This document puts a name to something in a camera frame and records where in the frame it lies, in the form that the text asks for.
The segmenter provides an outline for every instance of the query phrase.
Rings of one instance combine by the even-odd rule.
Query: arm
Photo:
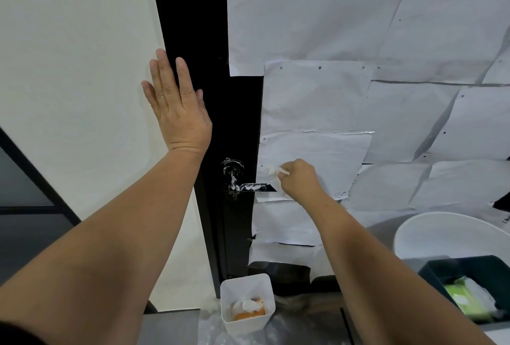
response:
[[[166,53],[142,82],[168,154],[0,288],[0,320],[48,345],[135,344],[144,307],[177,238],[212,124],[202,91]]]
[[[320,187],[303,160],[282,166],[282,188],[319,230],[349,312],[371,344],[493,344],[462,312],[407,267]]]

